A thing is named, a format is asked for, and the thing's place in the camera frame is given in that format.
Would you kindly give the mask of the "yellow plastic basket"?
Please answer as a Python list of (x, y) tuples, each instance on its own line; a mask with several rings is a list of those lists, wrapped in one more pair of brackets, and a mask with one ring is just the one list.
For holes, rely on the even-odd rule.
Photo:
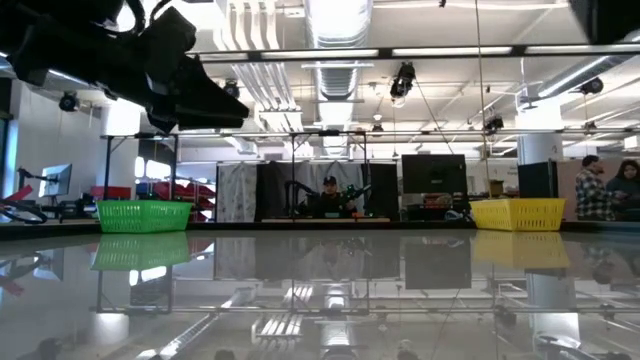
[(561, 198), (515, 198), (473, 201), (476, 227), (510, 232), (558, 231), (566, 200)]

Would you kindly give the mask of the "grey curtain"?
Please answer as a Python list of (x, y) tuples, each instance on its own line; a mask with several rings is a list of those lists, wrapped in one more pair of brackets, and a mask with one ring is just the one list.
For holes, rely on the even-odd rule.
[[(337, 180), (338, 191), (341, 193), (349, 185), (356, 188), (364, 187), (363, 170), (359, 164), (354, 163), (303, 163), (296, 171), (295, 180), (299, 181), (320, 194), (324, 190), (323, 180), (325, 177), (334, 176)], [(363, 206), (363, 197), (354, 201), (357, 213), (352, 217), (357, 217), (360, 208)]]

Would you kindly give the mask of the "black partition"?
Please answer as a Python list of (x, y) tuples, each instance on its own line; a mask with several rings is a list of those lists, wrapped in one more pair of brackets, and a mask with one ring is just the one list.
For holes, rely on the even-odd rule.
[(557, 163), (546, 162), (519, 165), (518, 190), (521, 198), (558, 198)]

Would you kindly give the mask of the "green plastic basket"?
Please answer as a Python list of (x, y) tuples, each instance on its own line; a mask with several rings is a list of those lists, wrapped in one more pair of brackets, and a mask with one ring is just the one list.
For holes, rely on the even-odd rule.
[(97, 203), (104, 233), (183, 231), (191, 209), (191, 203), (161, 200), (104, 200)]

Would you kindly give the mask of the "black curtain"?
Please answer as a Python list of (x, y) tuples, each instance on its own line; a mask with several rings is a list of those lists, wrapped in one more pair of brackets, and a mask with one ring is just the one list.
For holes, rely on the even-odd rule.
[(291, 165), (269, 162), (257, 165), (255, 221), (287, 217), (285, 183), (291, 179)]

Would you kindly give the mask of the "white patterned curtain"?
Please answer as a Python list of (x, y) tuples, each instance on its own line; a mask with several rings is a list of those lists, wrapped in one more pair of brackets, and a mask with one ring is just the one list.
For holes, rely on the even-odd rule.
[(250, 223), (256, 213), (257, 166), (239, 163), (218, 167), (218, 223)]

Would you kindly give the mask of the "red bar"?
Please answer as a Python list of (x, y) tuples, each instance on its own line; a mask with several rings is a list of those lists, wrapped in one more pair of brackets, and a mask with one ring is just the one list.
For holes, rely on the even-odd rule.
[(25, 187), (19, 189), (16, 193), (9, 195), (7, 198), (0, 199), (0, 203), (9, 204), (17, 201), (23, 200), (29, 194), (31, 194), (33, 188), (30, 185), (26, 185)]

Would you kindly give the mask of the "black panel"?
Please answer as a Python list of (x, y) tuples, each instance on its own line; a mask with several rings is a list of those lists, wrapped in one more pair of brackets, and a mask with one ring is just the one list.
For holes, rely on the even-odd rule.
[(368, 170), (367, 213), (374, 217), (399, 219), (397, 167), (395, 164), (371, 163)]

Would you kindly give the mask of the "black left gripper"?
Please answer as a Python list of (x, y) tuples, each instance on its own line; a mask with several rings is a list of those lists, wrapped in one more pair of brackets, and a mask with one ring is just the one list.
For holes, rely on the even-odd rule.
[(198, 58), (150, 54), (141, 34), (112, 37), (97, 28), (13, 29), (11, 66), (18, 79), (30, 85), (44, 86), (54, 70), (111, 98), (139, 104), (162, 133), (243, 125), (249, 108), (212, 81)]

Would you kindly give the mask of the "white column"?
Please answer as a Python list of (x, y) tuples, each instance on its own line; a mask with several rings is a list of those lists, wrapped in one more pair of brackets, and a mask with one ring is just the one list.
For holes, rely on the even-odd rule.
[(564, 128), (559, 105), (539, 106), (523, 110), (515, 117), (515, 125), (524, 130), (550, 130), (550, 133), (527, 133), (518, 136), (517, 159), (519, 165), (561, 160)]

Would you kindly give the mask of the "black metal cell frame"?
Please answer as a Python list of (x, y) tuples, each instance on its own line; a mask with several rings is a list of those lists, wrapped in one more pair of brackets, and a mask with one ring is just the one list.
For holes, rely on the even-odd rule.
[[(491, 199), (489, 181), (503, 180), (501, 197), (521, 198), (518, 190), (517, 139), (527, 133), (550, 130), (501, 129), (493, 135), (484, 130), (454, 132), (429, 131), (339, 131), (334, 129), (291, 133), (197, 133), (188, 131), (170, 136), (173, 153), (167, 160), (168, 172), (156, 174), (146, 169), (136, 180), (169, 181), (175, 194), (177, 180), (208, 185), (216, 192), (218, 167), (231, 164), (291, 165), (291, 179), (303, 163), (359, 164), (364, 185), (369, 185), (369, 165), (395, 164), (397, 167), (399, 220), (427, 221), (443, 217), (448, 209), (464, 212), (473, 201)], [(611, 179), (614, 168), (623, 160), (640, 160), (640, 125), (627, 128), (564, 128), (563, 158), (580, 160), (596, 155), (604, 164), (604, 178)], [(409, 194), (403, 192), (401, 158), (403, 155), (463, 155), (466, 162), (467, 193)], [(369, 191), (364, 194), (358, 217), (367, 213)]]

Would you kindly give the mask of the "red storage bin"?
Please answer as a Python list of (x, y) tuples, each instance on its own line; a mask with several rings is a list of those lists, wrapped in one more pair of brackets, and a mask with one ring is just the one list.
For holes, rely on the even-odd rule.
[(130, 200), (132, 189), (122, 186), (92, 186), (90, 195), (97, 200)]

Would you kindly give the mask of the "rack with red bins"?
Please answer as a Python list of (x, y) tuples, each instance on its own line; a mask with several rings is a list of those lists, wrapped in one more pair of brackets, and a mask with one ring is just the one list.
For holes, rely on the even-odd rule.
[(216, 192), (208, 185), (177, 180), (175, 194), (171, 193), (169, 181), (136, 183), (136, 197), (140, 200), (179, 201), (192, 204), (190, 221), (209, 222), (214, 219)]

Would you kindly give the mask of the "wooden background table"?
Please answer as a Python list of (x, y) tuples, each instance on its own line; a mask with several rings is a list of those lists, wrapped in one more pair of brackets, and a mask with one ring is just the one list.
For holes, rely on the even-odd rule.
[(389, 218), (356, 217), (356, 218), (274, 218), (263, 219), (261, 223), (390, 223)]

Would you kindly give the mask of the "silver ventilation duct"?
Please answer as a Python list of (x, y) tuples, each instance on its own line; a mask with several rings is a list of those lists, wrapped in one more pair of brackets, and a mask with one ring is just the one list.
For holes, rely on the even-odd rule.
[[(360, 48), (367, 44), (373, 0), (304, 0), (308, 39), (313, 48)], [(316, 70), (319, 94), (326, 100), (353, 97), (355, 68)]]

